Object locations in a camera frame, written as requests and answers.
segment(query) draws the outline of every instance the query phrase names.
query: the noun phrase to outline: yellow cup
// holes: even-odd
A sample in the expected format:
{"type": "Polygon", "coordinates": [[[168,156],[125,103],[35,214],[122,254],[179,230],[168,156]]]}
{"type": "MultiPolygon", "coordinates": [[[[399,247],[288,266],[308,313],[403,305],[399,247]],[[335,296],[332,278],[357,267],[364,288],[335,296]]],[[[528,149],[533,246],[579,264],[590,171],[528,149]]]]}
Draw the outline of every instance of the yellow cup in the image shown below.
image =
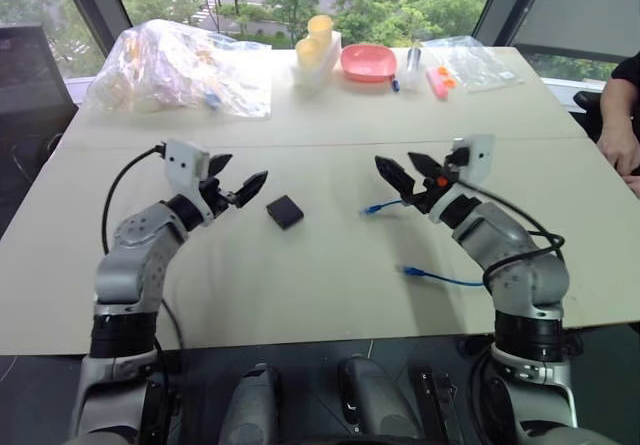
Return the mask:
{"type": "Polygon", "coordinates": [[[318,41],[324,49],[331,44],[331,32],[333,31],[333,21],[329,15],[316,15],[307,23],[309,36],[318,41]]]}
{"type": "Polygon", "coordinates": [[[322,47],[315,38],[303,38],[296,43],[296,54],[301,68],[316,68],[322,59],[322,47]]]}

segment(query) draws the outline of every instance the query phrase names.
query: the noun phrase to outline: orange object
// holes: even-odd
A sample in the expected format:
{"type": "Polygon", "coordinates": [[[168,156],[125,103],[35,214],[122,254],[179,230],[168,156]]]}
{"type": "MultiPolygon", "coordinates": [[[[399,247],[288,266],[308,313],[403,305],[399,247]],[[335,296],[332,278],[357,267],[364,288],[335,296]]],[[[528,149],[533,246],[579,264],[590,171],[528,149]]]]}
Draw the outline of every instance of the orange object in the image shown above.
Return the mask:
{"type": "Polygon", "coordinates": [[[340,55],[342,71],[356,82],[385,82],[393,78],[398,63],[391,49],[381,45],[349,45],[340,55]]]}

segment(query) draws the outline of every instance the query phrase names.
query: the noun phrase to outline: person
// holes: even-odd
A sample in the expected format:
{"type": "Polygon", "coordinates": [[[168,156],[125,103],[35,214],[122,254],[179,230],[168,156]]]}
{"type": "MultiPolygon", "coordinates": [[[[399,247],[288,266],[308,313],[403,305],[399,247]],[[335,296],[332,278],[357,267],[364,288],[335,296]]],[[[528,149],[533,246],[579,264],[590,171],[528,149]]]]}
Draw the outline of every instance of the person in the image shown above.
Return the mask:
{"type": "Polygon", "coordinates": [[[600,99],[602,133],[598,148],[640,197],[640,52],[611,73],[600,99]]]}

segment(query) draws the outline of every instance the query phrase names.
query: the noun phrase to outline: metal bracket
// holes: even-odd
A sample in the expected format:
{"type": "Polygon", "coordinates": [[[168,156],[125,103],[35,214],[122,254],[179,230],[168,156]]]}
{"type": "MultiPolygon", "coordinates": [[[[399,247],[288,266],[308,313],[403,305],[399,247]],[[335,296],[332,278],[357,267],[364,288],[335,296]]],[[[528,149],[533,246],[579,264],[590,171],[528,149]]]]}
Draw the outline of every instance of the metal bracket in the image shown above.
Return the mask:
{"type": "Polygon", "coordinates": [[[209,153],[192,143],[168,140],[165,172],[176,193],[187,198],[202,214],[204,226],[213,222],[214,214],[200,193],[200,182],[209,176],[209,153]]]}

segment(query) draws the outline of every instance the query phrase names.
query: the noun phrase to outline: black square object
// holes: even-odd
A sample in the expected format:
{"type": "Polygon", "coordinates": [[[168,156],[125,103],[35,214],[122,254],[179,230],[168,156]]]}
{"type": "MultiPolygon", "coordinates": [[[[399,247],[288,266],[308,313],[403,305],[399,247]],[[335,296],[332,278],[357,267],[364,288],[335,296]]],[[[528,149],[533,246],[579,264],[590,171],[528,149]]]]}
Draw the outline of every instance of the black square object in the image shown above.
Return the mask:
{"type": "Polygon", "coordinates": [[[283,230],[304,217],[302,210],[287,195],[267,205],[267,212],[283,230]]]}

